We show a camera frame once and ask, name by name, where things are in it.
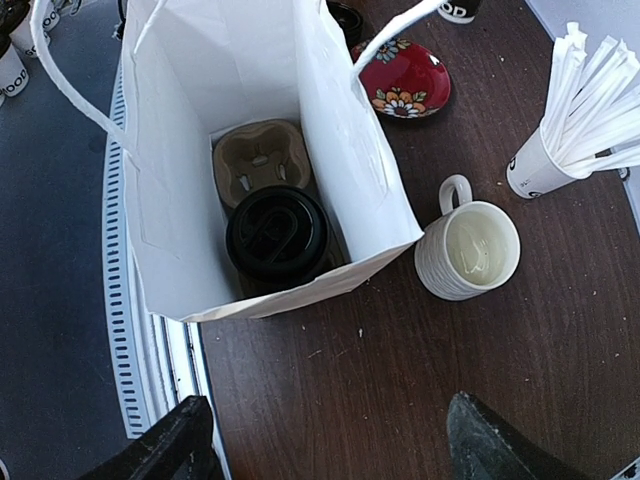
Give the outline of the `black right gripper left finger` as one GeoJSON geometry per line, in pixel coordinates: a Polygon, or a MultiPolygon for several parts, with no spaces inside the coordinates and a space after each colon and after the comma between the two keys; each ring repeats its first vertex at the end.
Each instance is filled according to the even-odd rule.
{"type": "Polygon", "coordinates": [[[213,413],[204,396],[191,395],[121,453],[84,479],[221,479],[213,413]]]}

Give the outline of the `cardboard cup carrier tray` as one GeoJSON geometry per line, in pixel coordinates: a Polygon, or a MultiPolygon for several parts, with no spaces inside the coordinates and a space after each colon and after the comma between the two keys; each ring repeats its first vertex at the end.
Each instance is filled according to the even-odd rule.
{"type": "Polygon", "coordinates": [[[343,265],[297,125],[272,119],[231,130],[212,164],[226,251],[246,294],[301,286],[343,265]]]}

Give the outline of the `stack of paper cups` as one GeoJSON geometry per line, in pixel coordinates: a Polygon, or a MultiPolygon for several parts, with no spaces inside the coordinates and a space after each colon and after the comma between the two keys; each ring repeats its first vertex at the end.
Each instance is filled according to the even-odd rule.
{"type": "Polygon", "coordinates": [[[37,58],[30,20],[34,9],[31,1],[1,2],[1,95],[20,94],[29,82],[29,72],[21,56],[37,58]]]}

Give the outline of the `brown paper bag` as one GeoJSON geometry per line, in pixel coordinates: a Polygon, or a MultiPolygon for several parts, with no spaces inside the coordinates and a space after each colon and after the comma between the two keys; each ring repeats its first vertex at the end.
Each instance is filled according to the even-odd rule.
{"type": "Polygon", "coordinates": [[[124,125],[60,71],[44,37],[45,4],[33,8],[47,75],[123,148],[128,243],[148,312],[206,322],[297,309],[355,289],[422,237],[359,76],[436,2],[395,16],[353,59],[322,1],[132,1],[124,125]],[[296,156],[311,164],[346,264],[244,298],[225,248],[226,209],[263,173],[292,181],[296,156]]]}

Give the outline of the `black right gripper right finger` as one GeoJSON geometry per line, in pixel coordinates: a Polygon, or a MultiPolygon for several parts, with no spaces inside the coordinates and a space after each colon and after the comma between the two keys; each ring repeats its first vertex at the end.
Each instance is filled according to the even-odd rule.
{"type": "Polygon", "coordinates": [[[583,479],[585,474],[541,449],[477,397],[455,394],[447,435],[456,479],[583,479]]]}

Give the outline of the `stack of black lids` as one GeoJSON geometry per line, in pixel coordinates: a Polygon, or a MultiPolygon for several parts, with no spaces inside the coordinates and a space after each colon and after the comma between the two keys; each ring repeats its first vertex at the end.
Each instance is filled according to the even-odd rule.
{"type": "Polygon", "coordinates": [[[364,19],[354,8],[336,1],[327,1],[329,13],[343,31],[347,45],[352,48],[361,39],[364,19]]]}

